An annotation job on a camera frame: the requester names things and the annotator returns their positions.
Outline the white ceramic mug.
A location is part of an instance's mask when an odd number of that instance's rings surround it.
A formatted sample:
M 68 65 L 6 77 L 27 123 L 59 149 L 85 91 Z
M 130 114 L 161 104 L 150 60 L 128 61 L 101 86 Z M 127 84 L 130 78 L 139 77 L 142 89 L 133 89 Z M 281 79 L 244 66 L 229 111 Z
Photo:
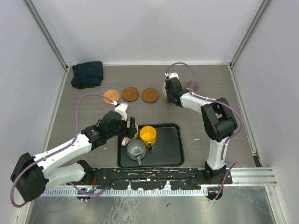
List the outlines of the white ceramic mug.
M 166 83 L 164 83 L 162 86 L 162 93 L 167 97 Z

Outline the purple glass mug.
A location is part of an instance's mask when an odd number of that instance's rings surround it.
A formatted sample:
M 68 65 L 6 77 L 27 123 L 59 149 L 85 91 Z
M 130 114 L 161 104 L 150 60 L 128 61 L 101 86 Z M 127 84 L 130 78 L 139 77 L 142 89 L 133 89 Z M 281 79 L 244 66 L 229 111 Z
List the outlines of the purple glass mug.
M 199 89 L 199 83 L 196 80 L 188 79 L 188 80 L 185 81 L 184 87 L 188 91 L 196 92 Z

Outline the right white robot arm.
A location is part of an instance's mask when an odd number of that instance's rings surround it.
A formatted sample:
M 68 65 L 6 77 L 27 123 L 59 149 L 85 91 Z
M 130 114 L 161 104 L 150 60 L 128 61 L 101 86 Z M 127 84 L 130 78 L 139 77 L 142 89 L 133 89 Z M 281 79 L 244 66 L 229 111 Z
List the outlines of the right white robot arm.
M 209 156 L 205 162 L 205 179 L 217 183 L 226 172 L 226 152 L 230 138 L 238 128 L 234 110 L 225 98 L 210 99 L 184 90 L 177 77 L 165 81 L 167 100 L 176 106 L 192 109 L 202 115 L 204 129 L 210 138 Z

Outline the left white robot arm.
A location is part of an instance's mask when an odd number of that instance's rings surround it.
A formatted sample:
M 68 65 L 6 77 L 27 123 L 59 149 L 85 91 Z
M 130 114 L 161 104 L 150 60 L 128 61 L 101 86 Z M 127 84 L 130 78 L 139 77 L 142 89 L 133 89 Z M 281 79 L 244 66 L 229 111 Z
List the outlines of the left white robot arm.
M 90 184 L 94 170 L 86 161 L 67 167 L 64 164 L 105 145 L 114 136 L 133 138 L 136 133 L 134 117 L 124 119 L 118 112 L 109 111 L 97 124 L 86 127 L 72 140 L 35 156 L 21 155 L 10 177 L 13 182 L 11 203 L 18 207 L 14 202 L 14 190 L 18 190 L 27 203 L 37 199 L 46 189 L 66 182 Z

